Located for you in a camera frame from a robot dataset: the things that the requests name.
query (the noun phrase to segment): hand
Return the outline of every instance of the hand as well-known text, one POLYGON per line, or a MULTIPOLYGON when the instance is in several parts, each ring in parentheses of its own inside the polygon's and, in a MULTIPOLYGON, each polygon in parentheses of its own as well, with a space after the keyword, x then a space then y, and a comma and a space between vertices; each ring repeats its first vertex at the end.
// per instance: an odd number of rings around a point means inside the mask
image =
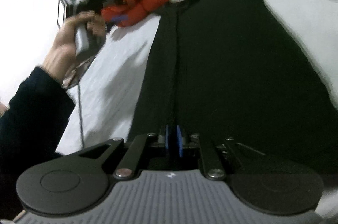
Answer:
POLYGON ((82 24, 87 24, 87 30, 94 35, 105 36, 104 19, 95 12, 81 12, 65 20, 57 33, 53 46, 48 52, 42 68, 60 84, 67 71, 76 63, 75 30, 82 24))

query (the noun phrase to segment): black jacket sleeve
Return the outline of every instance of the black jacket sleeve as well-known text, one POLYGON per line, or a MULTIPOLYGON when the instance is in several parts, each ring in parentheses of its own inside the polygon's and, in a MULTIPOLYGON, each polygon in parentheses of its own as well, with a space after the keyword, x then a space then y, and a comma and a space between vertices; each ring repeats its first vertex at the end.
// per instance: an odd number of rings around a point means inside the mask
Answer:
POLYGON ((73 109, 61 85, 39 67, 20 84, 0 118, 0 218, 12 219, 21 210, 15 191, 19 175, 57 157, 73 109))

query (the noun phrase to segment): silver screw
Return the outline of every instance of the silver screw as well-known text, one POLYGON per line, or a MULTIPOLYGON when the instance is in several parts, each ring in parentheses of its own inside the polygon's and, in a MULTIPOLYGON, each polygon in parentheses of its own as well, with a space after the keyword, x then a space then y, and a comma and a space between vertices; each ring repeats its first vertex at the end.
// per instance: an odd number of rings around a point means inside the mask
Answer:
POLYGON ((219 168, 213 168, 208 172, 208 176, 211 178, 220 178, 224 175, 224 171, 219 168))
POLYGON ((116 170, 115 174, 118 177, 128 177, 132 174, 132 170, 129 168, 119 168, 118 170, 116 170))

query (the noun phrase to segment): handheld device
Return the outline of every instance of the handheld device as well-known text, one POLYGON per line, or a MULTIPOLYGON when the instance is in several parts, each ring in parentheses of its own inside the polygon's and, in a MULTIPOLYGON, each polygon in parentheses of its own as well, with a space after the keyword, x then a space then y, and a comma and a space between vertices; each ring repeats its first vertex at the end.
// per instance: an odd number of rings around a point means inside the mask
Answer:
POLYGON ((232 137, 162 126, 113 138, 26 170, 18 224, 319 224, 313 170, 232 137))
MULTIPOLYGON (((100 14, 106 6, 124 4, 123 0, 59 0, 57 25, 60 28, 65 19, 82 11, 94 10, 100 14)), ((100 51, 105 43, 105 37, 94 36, 87 31, 87 24, 83 24, 76 30, 75 43, 76 58, 79 62, 84 62, 100 51)))

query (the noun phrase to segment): black clothing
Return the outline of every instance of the black clothing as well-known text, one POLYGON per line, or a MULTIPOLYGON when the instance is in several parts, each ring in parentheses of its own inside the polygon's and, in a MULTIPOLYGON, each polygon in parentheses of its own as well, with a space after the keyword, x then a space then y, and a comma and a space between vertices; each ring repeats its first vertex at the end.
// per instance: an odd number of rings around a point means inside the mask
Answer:
POLYGON ((320 173, 338 173, 337 111, 320 76, 263 0, 199 0, 166 8, 128 140, 174 122, 189 133, 220 141, 231 135, 320 173))
POLYGON ((0 218, 13 219, 22 210, 19 175, 60 156, 55 150, 73 109, 61 85, 39 67, 20 84, 0 118, 0 218))

